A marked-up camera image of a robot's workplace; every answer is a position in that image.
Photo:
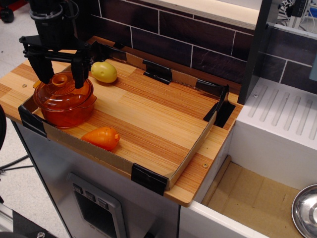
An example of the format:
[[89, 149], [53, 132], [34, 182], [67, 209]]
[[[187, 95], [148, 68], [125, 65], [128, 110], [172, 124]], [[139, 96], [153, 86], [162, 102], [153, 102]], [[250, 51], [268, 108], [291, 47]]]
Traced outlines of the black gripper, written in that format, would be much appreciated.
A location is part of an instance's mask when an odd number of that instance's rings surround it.
[[71, 63], [75, 88], [83, 87], [92, 64], [91, 46], [75, 36], [72, 17], [32, 17], [38, 34], [22, 36], [24, 55], [39, 80], [48, 84], [54, 76], [52, 61]]

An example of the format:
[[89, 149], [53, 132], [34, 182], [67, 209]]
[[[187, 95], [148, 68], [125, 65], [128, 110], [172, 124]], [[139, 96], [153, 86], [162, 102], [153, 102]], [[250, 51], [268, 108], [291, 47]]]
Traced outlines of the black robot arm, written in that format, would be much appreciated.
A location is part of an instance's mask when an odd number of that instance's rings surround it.
[[72, 0], [31, 0], [29, 4], [38, 34], [19, 41], [37, 77], [47, 84], [54, 76], [52, 62], [67, 62], [75, 88], [82, 88], [89, 75], [91, 46], [75, 36], [78, 5]]

